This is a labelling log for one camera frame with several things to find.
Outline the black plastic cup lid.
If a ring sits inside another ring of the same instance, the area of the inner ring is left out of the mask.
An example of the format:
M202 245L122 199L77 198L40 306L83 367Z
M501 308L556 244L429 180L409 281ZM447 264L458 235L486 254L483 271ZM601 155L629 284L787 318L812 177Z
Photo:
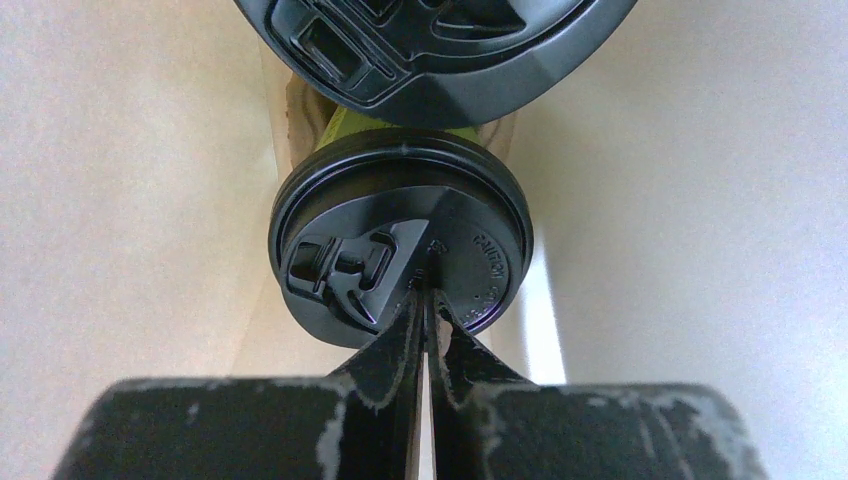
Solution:
M411 291L443 292L469 332L504 314L531 264L526 197L478 143L410 128L331 141L287 177L268 233L273 274L316 339L358 349Z

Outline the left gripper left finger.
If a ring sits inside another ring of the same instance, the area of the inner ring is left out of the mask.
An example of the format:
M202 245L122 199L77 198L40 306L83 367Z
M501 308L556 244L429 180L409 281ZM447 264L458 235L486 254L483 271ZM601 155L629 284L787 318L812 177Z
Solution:
M324 376L137 378L92 404L58 479L414 479L424 304Z

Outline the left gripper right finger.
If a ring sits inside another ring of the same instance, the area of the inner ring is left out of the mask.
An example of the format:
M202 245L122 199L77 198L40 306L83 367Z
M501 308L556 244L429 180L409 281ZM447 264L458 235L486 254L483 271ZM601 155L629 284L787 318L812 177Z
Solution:
M763 479L737 410L698 384L548 385L518 374L426 294L440 479Z

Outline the brown paper bag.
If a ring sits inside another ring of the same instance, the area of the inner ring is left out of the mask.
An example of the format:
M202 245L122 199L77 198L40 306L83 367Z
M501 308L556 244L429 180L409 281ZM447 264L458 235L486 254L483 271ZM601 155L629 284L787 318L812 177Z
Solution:
M229 1L1 5L1 475L139 376L348 356L267 259L289 73ZM540 383L723 392L773 479L847 475L847 5L641 1L519 114L537 250L483 342Z

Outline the green paper coffee cup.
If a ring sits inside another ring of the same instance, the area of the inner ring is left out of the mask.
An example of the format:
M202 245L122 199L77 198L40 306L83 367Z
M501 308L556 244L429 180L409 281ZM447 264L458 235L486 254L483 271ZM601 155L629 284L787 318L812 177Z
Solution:
M447 130L405 127L369 117L346 107L338 107L331 116L313 152L351 138L362 142L374 139L397 141L398 139L412 137L436 138L441 136L457 137L476 146L483 146L481 136L474 127Z

